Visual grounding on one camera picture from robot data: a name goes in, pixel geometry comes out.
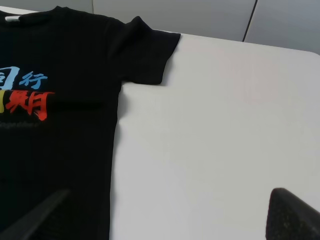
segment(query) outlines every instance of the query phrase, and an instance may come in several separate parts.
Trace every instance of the t-shirt sleeve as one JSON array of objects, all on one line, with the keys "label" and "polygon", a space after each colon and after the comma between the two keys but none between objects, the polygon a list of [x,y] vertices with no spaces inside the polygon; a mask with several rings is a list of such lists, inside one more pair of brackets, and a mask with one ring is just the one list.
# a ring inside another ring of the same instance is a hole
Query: t-shirt sleeve
[{"label": "t-shirt sleeve", "polygon": [[138,84],[160,84],[179,33],[151,29],[139,17],[124,24],[110,18],[106,27],[106,56],[118,78]]}]

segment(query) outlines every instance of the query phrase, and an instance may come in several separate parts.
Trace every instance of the black t-shirt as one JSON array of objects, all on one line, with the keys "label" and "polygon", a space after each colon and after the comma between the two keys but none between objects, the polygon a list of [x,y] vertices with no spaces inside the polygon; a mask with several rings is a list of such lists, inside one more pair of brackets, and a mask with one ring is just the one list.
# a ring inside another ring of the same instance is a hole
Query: black t-shirt
[{"label": "black t-shirt", "polygon": [[109,239],[122,81],[160,84],[180,34],[66,7],[13,15],[0,11],[0,233],[68,189],[72,238]]}]

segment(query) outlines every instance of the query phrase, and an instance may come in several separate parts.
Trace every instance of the red chinese character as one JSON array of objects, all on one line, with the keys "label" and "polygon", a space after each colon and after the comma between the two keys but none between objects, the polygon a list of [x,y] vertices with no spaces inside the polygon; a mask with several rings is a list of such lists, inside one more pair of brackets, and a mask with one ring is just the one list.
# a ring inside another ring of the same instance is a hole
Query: red chinese character
[{"label": "red chinese character", "polygon": [[5,105],[6,109],[11,109],[10,113],[12,114],[18,106],[23,107],[23,109],[28,110],[26,105],[26,100],[29,98],[27,96],[28,91],[12,91],[10,95],[10,102]]},{"label": "red chinese character", "polygon": [[35,115],[43,121],[47,118],[47,96],[53,94],[53,92],[39,93],[33,91],[30,97],[27,96],[28,91],[14,90],[9,98],[10,102],[5,105],[6,109],[11,109],[10,113],[13,113],[17,106],[21,106],[27,110],[28,114],[31,115],[34,111]]}]

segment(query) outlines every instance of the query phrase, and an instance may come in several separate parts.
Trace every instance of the chinese characters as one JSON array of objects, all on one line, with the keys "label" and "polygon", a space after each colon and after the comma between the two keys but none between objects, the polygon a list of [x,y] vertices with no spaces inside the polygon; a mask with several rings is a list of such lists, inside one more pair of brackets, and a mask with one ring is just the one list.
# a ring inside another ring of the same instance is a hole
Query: chinese characters
[{"label": "chinese characters", "polygon": [[[19,73],[19,70],[20,68],[16,66],[0,68],[0,90],[11,90],[13,88],[14,81]],[[38,90],[41,86],[42,80],[45,79],[48,79],[48,77],[44,76],[42,73],[34,74],[34,71],[31,71],[22,77],[19,85],[29,86],[30,84],[32,89]]]},{"label": "chinese characters", "polygon": [[19,85],[24,84],[25,86],[28,86],[30,82],[36,82],[35,85],[31,86],[33,89],[39,89],[41,80],[47,79],[47,76],[44,76],[43,74],[36,74],[33,75],[34,71],[29,72],[27,75],[24,75],[22,77],[22,81],[19,82]]},{"label": "chinese characters", "polygon": [[9,92],[11,92],[9,102],[4,105],[5,91],[0,90],[0,113],[3,113],[7,109],[12,114],[17,107],[21,107],[29,115],[34,113],[41,121],[47,118],[47,96],[54,94],[53,92],[30,92],[26,90],[13,90]]}]

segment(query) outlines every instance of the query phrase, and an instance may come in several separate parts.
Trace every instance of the white table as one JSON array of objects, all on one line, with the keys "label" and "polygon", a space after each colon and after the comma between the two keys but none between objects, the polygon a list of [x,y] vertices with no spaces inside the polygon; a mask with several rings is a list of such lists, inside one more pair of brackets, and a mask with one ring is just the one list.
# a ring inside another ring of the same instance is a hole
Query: white table
[{"label": "white table", "polygon": [[276,187],[320,210],[319,77],[311,52],[184,34],[162,86],[120,94],[111,239],[263,240]]}]

